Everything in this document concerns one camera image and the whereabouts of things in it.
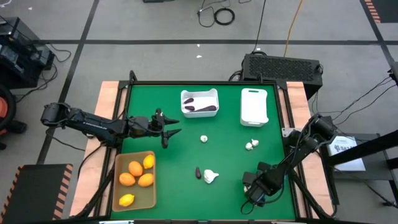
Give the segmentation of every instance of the small purple object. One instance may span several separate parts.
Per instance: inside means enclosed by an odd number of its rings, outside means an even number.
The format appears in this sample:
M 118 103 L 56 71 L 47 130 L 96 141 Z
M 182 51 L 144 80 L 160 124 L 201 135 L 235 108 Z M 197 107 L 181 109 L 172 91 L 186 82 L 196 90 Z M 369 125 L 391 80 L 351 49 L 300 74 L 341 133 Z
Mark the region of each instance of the small purple object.
M 197 169 L 195 171 L 195 176 L 197 177 L 197 179 L 201 179 L 201 174 L 200 174 L 199 167 L 197 167 Z
M 207 106 L 205 108 L 199 109 L 199 110 L 195 110 L 195 111 L 191 111 L 191 112 L 203 112 L 203 111 L 216 111 L 217 107 L 215 105 L 211 105 L 211 106 Z
M 185 109 L 187 109 L 189 111 L 194 111 L 195 107 L 194 106 L 185 106 Z
M 187 99 L 187 100 L 184 101 L 184 104 L 192 103 L 192 102 L 193 102 L 193 98 L 189 98 L 189 99 Z

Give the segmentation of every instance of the white cable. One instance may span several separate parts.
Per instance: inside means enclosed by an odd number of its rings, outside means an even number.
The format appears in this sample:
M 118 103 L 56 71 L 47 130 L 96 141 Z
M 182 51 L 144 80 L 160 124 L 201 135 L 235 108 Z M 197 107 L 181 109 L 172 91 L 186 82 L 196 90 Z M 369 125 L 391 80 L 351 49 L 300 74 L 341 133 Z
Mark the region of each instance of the white cable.
M 10 0 L 10 1 L 4 3 L 4 4 L 0 4 L 0 7 L 6 7 L 6 5 L 10 4 L 11 2 L 12 2 L 12 0 Z

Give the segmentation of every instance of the green table surface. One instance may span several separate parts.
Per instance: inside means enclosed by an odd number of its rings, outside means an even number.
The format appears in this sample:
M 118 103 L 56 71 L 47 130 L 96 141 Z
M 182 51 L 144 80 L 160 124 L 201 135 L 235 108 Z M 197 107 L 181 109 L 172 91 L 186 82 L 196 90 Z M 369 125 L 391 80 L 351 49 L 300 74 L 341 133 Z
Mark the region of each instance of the green table surface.
M 211 118 L 185 118 L 180 109 L 182 90 L 218 91 L 220 109 Z M 261 128 L 246 127 L 240 123 L 241 90 L 258 88 L 267 91 L 269 122 Z M 289 181 L 281 198 L 264 207 L 255 207 L 249 215 L 240 211 L 246 201 L 243 192 L 243 173 L 255 172 L 258 162 L 277 164 L 284 158 L 282 135 L 278 119 L 275 92 L 272 85 L 242 86 L 141 86 L 132 88 L 128 113 L 131 116 L 150 118 L 156 108 L 180 122 L 168 125 L 165 130 L 182 128 L 173 136 L 169 147 L 162 149 L 160 138 L 126 139 L 122 153 L 154 151 L 156 158 L 156 194 L 154 208 L 126 212 L 112 212 L 111 219 L 173 219 L 173 220 L 293 220 L 294 206 Z M 202 143 L 200 136 L 208 136 Z M 258 147 L 247 151 L 251 139 L 259 140 Z M 220 174 L 212 184 L 203 177 L 195 177 L 199 167 Z M 267 197 L 271 200 L 277 195 Z M 250 210 L 246 205 L 244 212 Z

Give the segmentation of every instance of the white label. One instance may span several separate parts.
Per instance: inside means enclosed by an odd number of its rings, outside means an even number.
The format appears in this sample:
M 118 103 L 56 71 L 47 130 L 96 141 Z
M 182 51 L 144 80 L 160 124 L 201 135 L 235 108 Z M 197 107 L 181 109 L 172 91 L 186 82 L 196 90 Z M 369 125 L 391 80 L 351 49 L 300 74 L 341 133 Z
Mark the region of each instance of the white label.
M 329 145 L 329 155 L 334 156 L 335 154 L 344 152 L 345 150 L 351 149 L 356 146 L 354 137 L 337 136 L 335 140 Z M 343 164 L 335 165 L 335 167 L 342 171 L 365 171 L 362 158 L 355 159 L 353 161 L 345 162 Z

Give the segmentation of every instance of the white box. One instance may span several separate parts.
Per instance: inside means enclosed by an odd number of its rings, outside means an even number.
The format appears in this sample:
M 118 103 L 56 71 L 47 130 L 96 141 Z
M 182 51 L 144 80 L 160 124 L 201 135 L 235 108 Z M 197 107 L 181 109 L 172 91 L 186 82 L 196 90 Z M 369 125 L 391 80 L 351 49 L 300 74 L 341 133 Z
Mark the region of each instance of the white box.
M 241 124 L 261 127 L 267 122 L 267 92 L 244 88 L 241 95 Z
M 184 101 L 189 98 L 193 98 L 193 102 L 184 104 Z M 194 106 L 196 110 L 200 110 L 211 105 L 216 106 L 215 111 L 190 112 L 189 110 L 185 109 L 185 106 Z M 218 93 L 217 90 L 214 88 L 209 91 L 181 91 L 181 111 L 186 118 L 204 118 L 216 116 L 219 108 L 220 106 L 218 105 Z

